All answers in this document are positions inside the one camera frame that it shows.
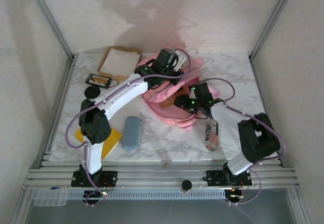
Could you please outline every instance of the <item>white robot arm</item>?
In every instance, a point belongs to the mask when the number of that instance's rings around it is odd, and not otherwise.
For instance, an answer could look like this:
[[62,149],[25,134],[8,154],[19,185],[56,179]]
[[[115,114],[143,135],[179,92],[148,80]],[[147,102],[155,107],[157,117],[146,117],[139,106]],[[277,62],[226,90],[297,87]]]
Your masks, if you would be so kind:
[[[81,133],[89,142],[86,155],[87,161],[82,162],[80,170],[73,174],[74,178],[82,178],[82,181],[78,181],[79,183],[84,184],[87,178],[85,164],[92,181],[94,183],[100,181],[102,171],[101,152],[104,141],[111,133],[108,121],[112,116],[136,96],[166,81],[165,78],[160,78],[157,74],[173,76],[169,81],[173,84],[178,83],[179,80],[174,78],[183,72],[181,70],[175,71],[174,66],[170,66],[174,65],[175,61],[178,61],[178,55],[171,50],[163,49],[158,58],[151,62],[152,65],[150,67],[143,65],[137,68],[134,74],[124,83],[108,94],[97,98],[95,101],[86,99],[82,102],[81,111],[97,103],[102,103],[79,117]],[[154,74],[156,77],[145,77],[150,74]],[[226,109],[223,100],[213,99],[205,82],[193,85],[191,92],[190,96],[182,95],[177,97],[175,106],[194,114],[200,111],[209,118],[225,122],[237,129],[240,134],[242,152],[224,164],[222,174],[219,177],[219,184],[221,186],[235,185],[238,179],[246,177],[245,173],[249,167],[280,149],[280,143],[277,138],[267,130],[253,124],[246,117]],[[266,114],[259,114],[256,117],[259,117],[260,120],[271,126]],[[261,131],[261,137],[256,137],[255,131]],[[78,186],[75,183],[75,187],[86,187],[86,185]]]

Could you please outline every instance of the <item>cardboard box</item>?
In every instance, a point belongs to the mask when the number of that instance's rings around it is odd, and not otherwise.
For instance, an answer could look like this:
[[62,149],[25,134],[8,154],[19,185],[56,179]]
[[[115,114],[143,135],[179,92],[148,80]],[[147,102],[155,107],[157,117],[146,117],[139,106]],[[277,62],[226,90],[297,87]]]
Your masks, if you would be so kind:
[[101,59],[101,62],[98,66],[98,74],[101,75],[101,76],[105,76],[105,77],[110,77],[114,80],[117,80],[117,81],[125,81],[127,80],[127,78],[129,77],[129,75],[111,75],[109,73],[105,73],[105,72],[101,72],[100,69],[102,67],[102,65],[104,64],[109,52],[111,49],[115,49],[115,50],[118,50],[118,51],[125,51],[125,52],[136,52],[137,54],[140,55],[140,58],[139,58],[139,61],[141,61],[142,59],[142,52],[140,50],[137,50],[137,49],[125,49],[123,47],[119,47],[119,46],[109,46],[108,49],[106,50],[105,54],[103,55],[102,59]]
[[183,87],[179,88],[179,90],[176,91],[174,94],[172,94],[170,97],[168,97],[164,101],[160,102],[161,108],[167,109],[169,107],[173,107],[174,106],[174,101],[176,100],[176,97],[178,97],[180,95],[185,95],[185,94],[186,94],[185,89]]

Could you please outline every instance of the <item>white wall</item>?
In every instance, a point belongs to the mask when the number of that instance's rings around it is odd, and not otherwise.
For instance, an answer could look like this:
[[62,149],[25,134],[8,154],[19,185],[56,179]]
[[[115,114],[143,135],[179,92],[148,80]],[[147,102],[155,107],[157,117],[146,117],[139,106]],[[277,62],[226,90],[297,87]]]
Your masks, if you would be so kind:
[[255,61],[314,223],[324,223],[324,0],[289,0]]
[[249,53],[278,0],[45,1],[73,53],[112,45],[155,52],[171,43]]
[[67,58],[33,0],[0,0],[0,222],[52,120]]

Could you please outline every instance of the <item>cable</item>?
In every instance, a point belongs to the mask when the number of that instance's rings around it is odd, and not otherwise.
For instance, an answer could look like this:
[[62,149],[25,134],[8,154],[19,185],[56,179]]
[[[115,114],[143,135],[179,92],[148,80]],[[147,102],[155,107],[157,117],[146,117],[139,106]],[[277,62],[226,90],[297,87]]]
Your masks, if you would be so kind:
[[115,84],[114,86],[110,86],[109,88],[115,87],[117,85],[119,85],[119,81],[117,81],[117,84]]
[[90,178],[90,173],[89,173],[89,169],[88,169],[88,166],[87,166],[87,160],[88,160],[88,158],[87,158],[87,154],[88,154],[88,145],[87,145],[87,141],[85,141],[85,142],[83,142],[81,145],[79,145],[79,146],[74,146],[74,145],[72,145],[71,144],[71,142],[70,142],[70,140],[69,140],[69,138],[68,138],[68,133],[69,133],[69,131],[70,131],[70,129],[71,129],[71,127],[72,127],[72,125],[73,125],[73,123],[81,116],[81,115],[83,115],[83,114],[85,114],[86,112],[88,112],[88,111],[90,111],[90,110],[92,110],[92,109],[94,109],[94,108],[96,108],[96,107],[98,107],[98,106],[100,106],[100,105],[102,105],[102,104],[104,104],[104,101],[108,101],[110,98],[112,98],[112,97],[114,97],[115,95],[117,95],[120,91],[122,91],[125,87],[129,87],[129,86],[131,86],[131,85],[133,85],[133,84],[135,84],[135,83],[137,83],[138,81],[141,81],[141,80],[143,80],[143,79],[146,79],[146,78],[150,78],[150,77],[162,77],[162,78],[168,78],[168,79],[176,79],[176,78],[182,78],[182,77],[184,77],[184,76],[186,76],[188,73],[190,73],[191,72],[191,58],[190,58],[190,56],[189,56],[189,54],[185,51],[185,50],[183,50],[183,49],[175,49],[175,51],[181,51],[181,52],[183,52],[185,55],[186,55],[186,57],[188,58],[188,70],[185,72],[185,73],[183,73],[182,75],[179,75],[179,76],[166,76],[166,75],[160,75],[160,74],[152,74],[152,75],[146,75],[146,76],[142,76],[142,77],[139,77],[139,78],[136,78],[136,79],[134,79],[133,81],[130,81],[129,83],[127,83],[127,84],[125,84],[125,85],[123,85],[121,88],[118,88],[116,91],[114,91],[114,92],[112,92],[110,95],[108,95],[103,101],[101,101],[101,102],[99,102],[98,104],[95,104],[95,105],[93,105],[93,106],[91,106],[91,107],[89,107],[89,108],[86,108],[86,109],[84,109],[84,110],[82,110],[81,112],[79,112],[76,116],[74,116],[73,118],[72,118],[72,120],[70,121],[70,123],[68,124],[68,126],[67,126],[67,128],[66,128],[66,131],[65,131],[65,141],[66,141],[66,143],[67,143],[67,145],[70,147],[70,148],[72,148],[72,149],[79,149],[79,148],[81,148],[81,147],[85,147],[84,148],[84,168],[85,168],[85,171],[86,171],[86,174],[87,174],[87,178],[88,178],[88,181],[90,182],[90,184],[97,190],[97,191],[99,191],[99,193],[102,195],[102,197],[103,197],[103,199],[102,199],[102,201],[99,201],[99,202],[97,202],[96,204],[93,204],[92,206],[97,206],[97,205],[100,205],[100,204],[102,204],[105,200],[106,200],[106,196],[102,193],[102,191],[95,185],[95,183],[92,181],[92,179]]
[[[118,88],[116,91],[114,91],[114,92],[113,92],[112,94],[110,94],[108,97],[106,97],[104,100],[108,101],[110,98],[114,97],[114,96],[117,95],[120,91],[122,91],[125,87],[129,87],[129,86],[131,86],[131,85],[137,83],[138,81],[141,81],[141,80],[146,79],[146,78],[150,78],[150,77],[162,77],[162,78],[168,78],[168,79],[176,79],[176,78],[182,78],[182,77],[184,77],[185,75],[187,75],[188,73],[190,73],[190,72],[191,72],[191,70],[190,70],[190,69],[191,69],[191,58],[190,58],[189,54],[188,54],[185,50],[183,50],[183,49],[175,49],[175,50],[178,50],[178,51],[183,52],[183,53],[187,56],[187,58],[188,58],[188,63],[189,63],[189,65],[188,65],[188,70],[187,70],[185,73],[183,73],[182,75],[179,75],[179,76],[165,76],[165,75],[160,75],[160,74],[152,74],[152,75],[142,76],[142,77],[139,77],[139,78],[134,79],[133,81],[130,81],[130,82],[127,83],[127,84],[124,84],[121,88]],[[86,108],[86,109],[82,110],[82,111],[79,112],[76,116],[74,116],[73,119],[70,121],[70,123],[68,124],[68,126],[67,126],[67,128],[66,128],[66,131],[65,131],[65,141],[66,141],[67,145],[68,145],[70,148],[72,148],[72,149],[79,149],[79,148],[83,147],[83,146],[87,143],[87,142],[83,142],[83,143],[82,143],[81,145],[79,145],[79,146],[74,146],[74,145],[71,144],[71,142],[70,142],[70,140],[69,140],[69,138],[68,138],[68,133],[69,133],[69,131],[70,131],[70,128],[72,127],[72,124],[73,124],[73,123],[74,123],[74,122],[75,122],[75,121],[76,121],[76,120],[77,120],[81,115],[83,115],[84,113],[86,113],[86,112],[88,112],[88,111],[90,111],[90,110],[92,110],[92,109],[94,109],[94,108],[96,108],[96,107],[102,105],[102,104],[104,103],[104,100],[101,101],[101,102],[99,102],[98,104],[95,104],[95,105],[93,105],[93,106],[91,106],[91,107],[89,107],[89,108]]]
[[225,83],[227,83],[228,85],[231,86],[232,90],[233,90],[233,95],[231,97],[229,97],[228,99],[225,99],[224,102],[227,102],[229,100],[231,100],[232,98],[235,97],[235,88],[233,86],[233,84],[231,84],[228,80],[226,79],[222,79],[222,78],[219,78],[219,77],[212,77],[212,78],[208,78],[208,79],[204,79],[204,80],[201,80],[199,82],[202,82],[202,81],[209,81],[209,80],[219,80],[219,81],[224,81]]
[[242,191],[242,197],[244,198],[243,186],[241,188],[241,191]]
[[[242,203],[234,203],[235,206],[247,204],[247,203],[255,200],[259,196],[259,194],[261,193],[261,189],[262,189],[261,178],[260,178],[260,176],[255,171],[253,171],[253,170],[250,170],[250,171],[253,172],[256,175],[256,177],[258,178],[258,181],[259,181],[259,190],[258,190],[258,192],[256,193],[256,195],[253,198],[251,198],[250,200],[247,200],[245,202],[242,202]],[[231,205],[231,203],[232,203],[231,201],[228,201],[228,200],[226,200],[226,202],[229,205]]]
[[[90,178],[89,169],[88,169],[88,165],[87,165],[87,161],[88,161],[88,157],[87,156],[88,156],[88,145],[85,145],[85,148],[84,148],[84,167],[85,167],[85,170],[86,170],[86,174],[87,174],[88,181],[91,183],[91,185],[93,186],[93,188],[95,188],[102,195],[102,200],[101,201],[98,201],[96,204],[92,204],[92,206],[94,207],[94,206],[101,205],[103,202],[105,202],[106,195],[96,186],[96,184]],[[92,194],[94,194],[95,192],[96,191],[91,192],[89,195],[87,195],[86,204],[88,203],[88,198]]]
[[234,109],[233,107],[230,107],[226,104],[226,102],[224,102],[224,105],[227,109],[237,113],[237,114],[240,114],[240,115],[243,115],[245,117],[248,117],[248,118],[251,118],[253,119],[255,122],[257,122],[258,124],[262,125],[263,127],[265,127],[268,131],[270,131],[272,134],[274,134],[278,140],[281,142],[281,145],[282,145],[282,152],[279,153],[277,156],[275,157],[266,157],[266,158],[263,158],[261,159],[260,161],[254,163],[252,166],[250,166],[247,170],[250,170],[251,168],[253,168],[254,166],[260,164],[261,162],[265,161],[265,160],[274,160],[274,159],[278,159],[280,157],[282,157],[285,153],[286,153],[286,142],[284,141],[284,139],[274,130],[272,129],[270,126],[268,126],[267,124],[263,123],[261,120],[257,119],[256,117],[250,115],[250,114],[245,114],[237,109]]
[[164,83],[164,81],[160,82],[159,85],[156,85],[156,86],[154,86],[154,87],[151,87],[151,89],[152,89],[152,90],[153,90],[153,89],[157,89],[158,87],[160,87],[160,86],[162,85],[162,83]]
[[108,183],[108,180],[107,180],[105,177],[101,178],[101,181],[104,182],[104,184],[107,185],[105,191],[107,191],[108,187],[111,187],[111,191],[113,191],[113,186],[111,186],[111,185]]
[[247,200],[247,201],[245,201],[245,202],[243,202],[243,203],[238,203],[237,205],[244,205],[244,204],[247,204],[247,203],[253,201],[255,198],[257,198],[257,197],[259,196],[259,194],[261,193],[261,189],[262,189],[261,178],[260,178],[260,176],[257,174],[257,172],[255,172],[255,171],[253,171],[253,170],[250,170],[250,171],[253,172],[253,173],[256,175],[256,177],[258,178],[258,181],[259,181],[259,190],[258,190],[257,194],[256,194],[253,198],[251,198],[250,200]]
[[196,119],[208,119],[208,117],[206,116],[206,118],[200,118],[200,117],[196,117],[195,115],[193,115]]
[[240,188],[242,188],[243,187],[243,185],[241,185],[241,186],[239,186],[239,187],[236,187],[236,188],[233,188],[232,190],[238,190],[238,189],[240,189]]

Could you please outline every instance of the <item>black bracket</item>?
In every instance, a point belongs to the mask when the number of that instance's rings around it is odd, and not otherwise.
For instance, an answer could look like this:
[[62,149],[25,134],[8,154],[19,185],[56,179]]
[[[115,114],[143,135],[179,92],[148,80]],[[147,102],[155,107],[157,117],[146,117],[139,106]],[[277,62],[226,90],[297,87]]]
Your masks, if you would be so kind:
[[[100,170],[94,174],[91,174],[90,178],[97,187],[115,187],[117,182],[117,172]],[[71,187],[92,187],[81,164],[80,169],[73,173]]]
[[[260,113],[255,117],[273,129],[268,115]],[[278,138],[254,120],[242,120],[237,126],[242,153],[249,162],[258,162],[279,151],[280,142]],[[256,132],[261,132],[261,135],[257,137]]]
[[252,186],[251,176],[247,172],[231,177],[223,170],[209,170],[206,171],[206,174],[207,176],[203,177],[202,180],[207,182],[208,187]]
[[225,197],[230,202],[237,203],[242,199],[242,190],[240,188],[238,189],[232,189],[232,190],[225,190]]
[[[177,61],[178,55],[167,48],[164,48],[160,51],[156,59],[152,59],[146,64],[137,67],[134,73],[140,74],[141,76],[160,74],[165,76],[180,76],[183,74],[183,71],[175,71],[173,64]],[[148,89],[154,88],[161,85],[165,81],[169,81],[173,85],[177,85],[180,81],[180,78],[166,79],[162,77],[150,77],[144,79],[148,84]]]

